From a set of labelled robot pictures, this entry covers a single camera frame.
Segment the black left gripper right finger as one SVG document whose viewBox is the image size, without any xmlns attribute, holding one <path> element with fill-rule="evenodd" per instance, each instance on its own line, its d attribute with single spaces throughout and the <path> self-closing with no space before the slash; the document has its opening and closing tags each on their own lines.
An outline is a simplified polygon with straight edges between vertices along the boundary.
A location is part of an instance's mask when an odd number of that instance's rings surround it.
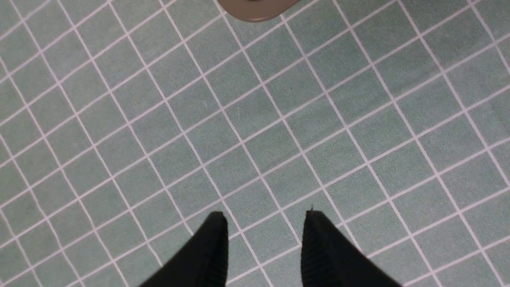
<svg viewBox="0 0 510 287">
<path fill-rule="evenodd" d="M 301 248 L 304 287 L 400 287 L 318 210 L 308 210 Z"/>
</svg>

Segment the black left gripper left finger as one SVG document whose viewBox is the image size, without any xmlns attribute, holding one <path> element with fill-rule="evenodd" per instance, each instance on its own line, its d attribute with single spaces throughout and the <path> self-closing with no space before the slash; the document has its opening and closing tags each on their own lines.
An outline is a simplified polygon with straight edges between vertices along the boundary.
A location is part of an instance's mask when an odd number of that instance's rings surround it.
<svg viewBox="0 0 510 287">
<path fill-rule="evenodd" d="M 228 223 L 213 211 L 197 232 L 142 287 L 224 287 L 228 276 Z"/>
</svg>

